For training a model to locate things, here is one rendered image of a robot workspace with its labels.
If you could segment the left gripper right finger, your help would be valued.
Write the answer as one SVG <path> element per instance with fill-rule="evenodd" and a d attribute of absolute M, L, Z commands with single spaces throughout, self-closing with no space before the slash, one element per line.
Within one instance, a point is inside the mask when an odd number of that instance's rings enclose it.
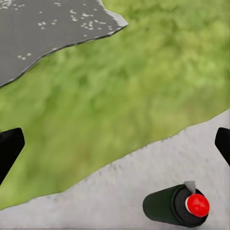
<path fill-rule="evenodd" d="M 230 166 L 230 130 L 219 128 L 216 134 L 215 145 Z"/>

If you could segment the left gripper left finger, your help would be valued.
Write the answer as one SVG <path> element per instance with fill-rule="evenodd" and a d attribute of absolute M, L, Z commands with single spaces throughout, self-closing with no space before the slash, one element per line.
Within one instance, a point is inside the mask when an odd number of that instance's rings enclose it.
<path fill-rule="evenodd" d="M 0 133 L 0 185 L 25 145 L 21 128 Z"/>

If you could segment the insectifuge atomizer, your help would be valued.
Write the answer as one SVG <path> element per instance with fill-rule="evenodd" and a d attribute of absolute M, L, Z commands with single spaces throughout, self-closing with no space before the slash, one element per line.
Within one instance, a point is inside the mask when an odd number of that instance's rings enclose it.
<path fill-rule="evenodd" d="M 197 181 L 169 187 L 148 195 L 143 210 L 153 221 L 184 227 L 199 227 L 208 217 L 209 202 L 196 188 Z"/>

